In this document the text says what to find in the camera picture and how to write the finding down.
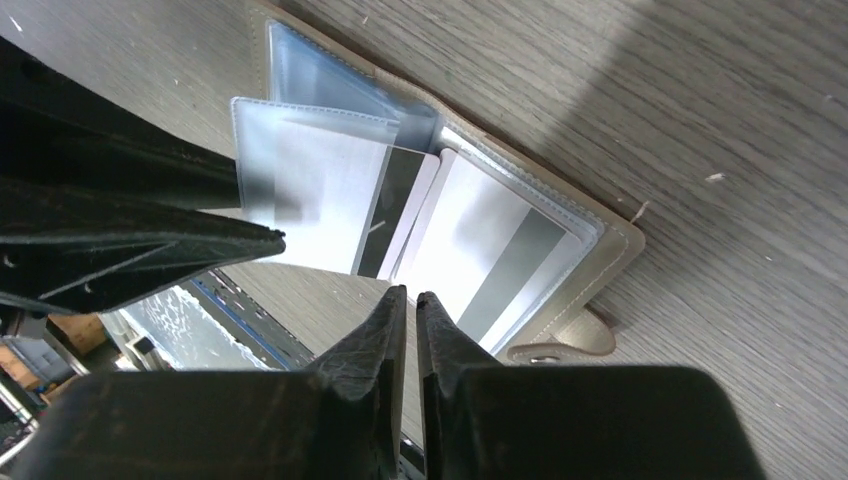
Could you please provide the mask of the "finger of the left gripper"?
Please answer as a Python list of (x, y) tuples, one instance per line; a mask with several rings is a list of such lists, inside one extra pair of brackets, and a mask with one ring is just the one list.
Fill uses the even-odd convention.
[(282, 232), (241, 220), (1, 181), (5, 306), (64, 315), (106, 312), (284, 249)]
[(1, 174), (191, 210), (240, 206), (235, 163), (1, 42)]

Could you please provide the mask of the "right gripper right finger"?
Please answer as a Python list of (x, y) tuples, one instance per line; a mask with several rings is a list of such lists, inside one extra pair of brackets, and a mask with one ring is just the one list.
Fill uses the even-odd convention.
[(721, 386), (684, 366), (507, 366), (416, 306), (430, 479), (761, 479)]

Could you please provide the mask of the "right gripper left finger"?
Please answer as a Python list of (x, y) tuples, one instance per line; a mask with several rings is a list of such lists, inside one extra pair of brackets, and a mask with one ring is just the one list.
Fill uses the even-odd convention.
[(15, 479), (393, 479), (407, 292), (295, 371), (92, 374), (51, 406)]

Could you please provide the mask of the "white magnetic stripe card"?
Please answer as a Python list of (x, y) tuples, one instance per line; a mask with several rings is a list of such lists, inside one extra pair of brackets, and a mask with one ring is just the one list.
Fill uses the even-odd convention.
[(435, 293), (454, 323), (496, 354), (585, 253), (597, 228), (451, 149), (393, 280)]

